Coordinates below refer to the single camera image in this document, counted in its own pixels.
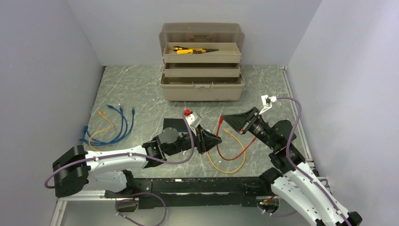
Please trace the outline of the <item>black network switch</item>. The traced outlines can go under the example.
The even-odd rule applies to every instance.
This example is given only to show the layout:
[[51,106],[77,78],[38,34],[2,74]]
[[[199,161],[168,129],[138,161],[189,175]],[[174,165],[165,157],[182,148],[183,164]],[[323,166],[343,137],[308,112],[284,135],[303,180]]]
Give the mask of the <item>black network switch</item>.
[[175,128],[179,133],[187,133],[188,129],[182,118],[164,118],[163,129]]

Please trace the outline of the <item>blue ethernet cable long loop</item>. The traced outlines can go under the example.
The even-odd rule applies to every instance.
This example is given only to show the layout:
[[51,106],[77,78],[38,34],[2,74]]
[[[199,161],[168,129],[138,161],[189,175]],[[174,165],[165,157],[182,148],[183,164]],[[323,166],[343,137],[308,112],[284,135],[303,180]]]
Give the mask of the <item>blue ethernet cable long loop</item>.
[[108,108],[110,108],[110,109],[112,109],[112,110],[115,110],[117,113],[120,114],[120,116],[121,116],[121,128],[120,128],[120,132],[119,132],[119,134],[118,134],[114,139],[112,139],[111,141],[105,142],[105,141],[97,140],[97,139],[95,139],[95,138],[92,139],[92,140],[94,141],[94,146],[104,146],[104,145],[111,145],[111,144],[118,143],[118,142],[122,141],[123,139],[125,139],[125,138],[132,132],[132,130],[133,130],[133,126],[134,126],[134,116],[135,116],[135,108],[132,108],[132,110],[131,110],[132,120],[131,120],[130,127],[128,128],[129,123],[128,123],[126,117],[124,116],[122,107],[119,106],[119,108],[117,109],[117,108],[115,108],[115,107],[112,106],[112,105],[107,105],[107,106],[108,106]]

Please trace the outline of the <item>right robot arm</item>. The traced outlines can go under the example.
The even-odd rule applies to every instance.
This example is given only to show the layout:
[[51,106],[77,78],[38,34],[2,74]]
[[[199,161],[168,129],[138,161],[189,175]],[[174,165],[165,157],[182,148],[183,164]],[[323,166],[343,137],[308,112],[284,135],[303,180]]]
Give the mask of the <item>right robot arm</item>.
[[259,109],[222,115],[234,131],[251,133],[269,147],[273,167],[260,175],[259,189],[264,195],[276,194],[291,205],[311,226],[359,226],[359,213],[349,211],[325,188],[303,155],[289,141],[293,126],[280,120],[273,126],[265,122]]

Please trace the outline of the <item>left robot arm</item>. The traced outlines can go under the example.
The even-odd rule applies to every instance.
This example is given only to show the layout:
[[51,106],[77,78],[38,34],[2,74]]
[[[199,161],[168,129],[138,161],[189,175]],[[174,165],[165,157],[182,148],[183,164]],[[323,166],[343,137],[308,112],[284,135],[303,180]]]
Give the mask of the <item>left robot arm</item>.
[[85,186],[128,198],[137,191],[131,170],[172,164],[168,156],[188,150],[203,154],[220,143],[220,137],[198,126],[183,135],[166,128],[151,141],[116,151],[86,151],[77,145],[53,162],[54,185],[45,182],[45,187],[54,189],[57,198],[75,195]]

